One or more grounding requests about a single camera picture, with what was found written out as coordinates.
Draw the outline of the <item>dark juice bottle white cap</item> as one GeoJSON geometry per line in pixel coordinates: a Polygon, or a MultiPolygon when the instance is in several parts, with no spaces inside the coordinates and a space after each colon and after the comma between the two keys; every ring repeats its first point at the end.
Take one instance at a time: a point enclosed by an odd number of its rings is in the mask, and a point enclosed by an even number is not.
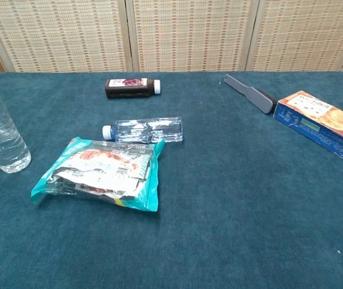
{"type": "Polygon", "coordinates": [[[151,78],[108,79],[105,93],[108,99],[147,98],[161,94],[161,81],[151,78]]]}

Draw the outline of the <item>clear square bottle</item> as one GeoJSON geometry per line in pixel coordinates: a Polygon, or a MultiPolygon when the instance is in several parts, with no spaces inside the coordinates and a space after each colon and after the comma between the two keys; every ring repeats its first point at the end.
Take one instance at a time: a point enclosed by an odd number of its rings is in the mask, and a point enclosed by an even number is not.
{"type": "Polygon", "coordinates": [[[181,117],[117,120],[102,127],[104,140],[126,143],[158,143],[183,141],[181,117]]]}

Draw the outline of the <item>teal tablecloth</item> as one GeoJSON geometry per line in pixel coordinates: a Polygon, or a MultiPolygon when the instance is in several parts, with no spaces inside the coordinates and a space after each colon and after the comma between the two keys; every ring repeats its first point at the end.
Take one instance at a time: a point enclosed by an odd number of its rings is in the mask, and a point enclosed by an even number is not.
{"type": "Polygon", "coordinates": [[[31,152],[0,170],[0,289],[343,289],[343,159],[260,112],[222,72],[149,73],[162,93],[109,100],[124,73],[0,73],[31,152]],[[74,137],[119,119],[180,116],[159,157],[159,208],[46,196],[74,137]]]}

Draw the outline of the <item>woven bamboo folding screen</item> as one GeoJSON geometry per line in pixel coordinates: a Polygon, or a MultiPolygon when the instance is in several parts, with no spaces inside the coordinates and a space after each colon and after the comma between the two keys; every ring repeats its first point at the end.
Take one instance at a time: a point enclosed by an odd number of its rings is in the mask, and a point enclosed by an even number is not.
{"type": "Polygon", "coordinates": [[[0,0],[0,72],[343,71],[343,0],[0,0]]]}

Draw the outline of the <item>grey brush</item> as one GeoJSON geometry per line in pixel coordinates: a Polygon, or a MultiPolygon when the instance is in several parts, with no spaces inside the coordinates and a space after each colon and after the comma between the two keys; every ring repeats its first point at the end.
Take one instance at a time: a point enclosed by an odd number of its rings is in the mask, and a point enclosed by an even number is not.
{"type": "Polygon", "coordinates": [[[224,82],[240,94],[244,95],[246,99],[263,113],[271,114],[274,112],[277,100],[269,94],[254,87],[247,86],[229,74],[225,74],[224,82]]]}

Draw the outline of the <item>orange blue cracker box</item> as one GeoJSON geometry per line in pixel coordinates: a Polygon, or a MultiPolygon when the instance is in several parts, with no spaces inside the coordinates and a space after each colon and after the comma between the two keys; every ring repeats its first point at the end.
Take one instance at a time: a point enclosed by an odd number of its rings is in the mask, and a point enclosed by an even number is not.
{"type": "Polygon", "coordinates": [[[343,159],[343,110],[304,91],[277,102],[274,118],[343,159]]]}

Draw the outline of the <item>teal snack bag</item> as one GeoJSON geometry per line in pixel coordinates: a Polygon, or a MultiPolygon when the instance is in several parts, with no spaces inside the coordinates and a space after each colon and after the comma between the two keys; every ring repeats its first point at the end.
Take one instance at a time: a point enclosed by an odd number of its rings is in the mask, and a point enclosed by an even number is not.
{"type": "Polygon", "coordinates": [[[99,199],[141,211],[158,210],[159,162],[165,141],[120,143],[73,138],[38,180],[31,200],[43,195],[99,199]]]}

